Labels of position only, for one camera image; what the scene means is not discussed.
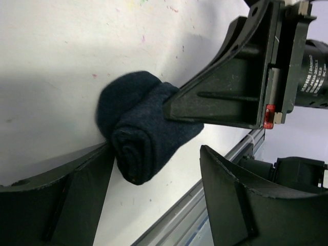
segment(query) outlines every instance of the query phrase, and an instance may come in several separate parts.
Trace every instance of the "white table surface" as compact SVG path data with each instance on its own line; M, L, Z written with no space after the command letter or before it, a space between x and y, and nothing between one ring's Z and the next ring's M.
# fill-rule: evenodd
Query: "white table surface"
M243 0L0 0L0 183L104 142L102 88L147 70L181 86L214 57ZM248 130L206 125L143 186L114 167L94 245L130 245L200 180L199 148L226 154Z

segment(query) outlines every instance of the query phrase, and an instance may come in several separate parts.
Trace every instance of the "navy blue sock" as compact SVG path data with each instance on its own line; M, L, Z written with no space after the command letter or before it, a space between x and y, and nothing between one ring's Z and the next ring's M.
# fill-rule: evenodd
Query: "navy blue sock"
M104 89L111 90L111 97L100 97L98 108L102 111L97 112L98 118L101 118L97 124L115 149L123 177L141 185L158 173L180 146L199 134L203 124L166 120L163 102L179 89L169 83L158 83L158 78L149 73L134 74L138 75L133 78L138 77L142 81L127 82L126 79L131 77L125 75L113 82L115 87L111 83ZM127 84L138 91L134 93L134 96L139 96L138 99L133 99L132 94L126 95L131 92L131 89L124 88Z
M161 81L146 71L126 74L107 85L101 92L96 123L109 140L121 115L137 105Z

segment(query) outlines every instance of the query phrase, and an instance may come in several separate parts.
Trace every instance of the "black cylinder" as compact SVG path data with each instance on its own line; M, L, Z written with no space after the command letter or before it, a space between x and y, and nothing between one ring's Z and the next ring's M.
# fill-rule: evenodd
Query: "black cylinder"
M307 40L295 105L328 109L328 45Z

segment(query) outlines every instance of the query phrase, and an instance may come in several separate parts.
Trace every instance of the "label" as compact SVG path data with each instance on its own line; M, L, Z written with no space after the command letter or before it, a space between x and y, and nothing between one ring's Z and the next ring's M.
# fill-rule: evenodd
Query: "label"
M319 61L317 59L313 60L312 55L309 55L309 61L309 71L301 91L317 94L325 80L327 65L324 63L320 66Z

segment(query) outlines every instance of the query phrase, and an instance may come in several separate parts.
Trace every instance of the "red clip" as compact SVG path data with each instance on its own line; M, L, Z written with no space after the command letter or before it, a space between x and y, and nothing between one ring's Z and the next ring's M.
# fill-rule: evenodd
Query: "red clip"
M276 110L275 105L268 104L266 106L265 115L264 115L264 123L263 123L264 129L272 129L273 128L273 119L275 117L275 110Z

